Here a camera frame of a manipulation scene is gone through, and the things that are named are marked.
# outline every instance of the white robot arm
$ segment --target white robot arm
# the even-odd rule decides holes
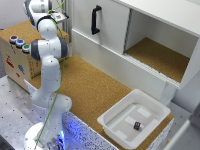
[[[35,60],[42,62],[42,84],[40,89],[32,95],[31,100],[34,105],[47,109],[46,118],[56,97],[56,93],[53,92],[57,91],[61,85],[60,65],[56,58],[64,58],[68,53],[66,41],[57,37],[57,26],[55,25],[57,18],[47,14],[51,9],[50,0],[26,0],[24,3],[24,11],[33,28],[37,29],[44,39],[33,41],[29,51]],[[57,135],[63,130],[62,113],[69,111],[71,106],[72,101],[69,97],[58,94],[39,140],[43,149],[50,149],[48,144],[56,139]],[[35,137],[36,140],[39,138],[40,132]]]

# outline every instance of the drawer handle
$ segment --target drawer handle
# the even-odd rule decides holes
[[[91,28],[91,30],[92,30],[93,35],[100,32],[100,30],[97,29],[97,27],[96,27],[96,20],[97,20],[97,14],[96,13],[99,10],[101,10],[101,7],[97,5],[96,8],[94,8],[93,11],[92,11],[92,28]]]

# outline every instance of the black door handle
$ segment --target black door handle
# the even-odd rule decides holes
[[[93,9],[92,11],[92,27],[91,27],[91,30],[92,30],[92,34],[97,34],[100,32],[99,29],[97,29],[96,27],[96,20],[97,20],[97,11],[101,10],[101,7],[100,6],[96,6],[96,8]]]

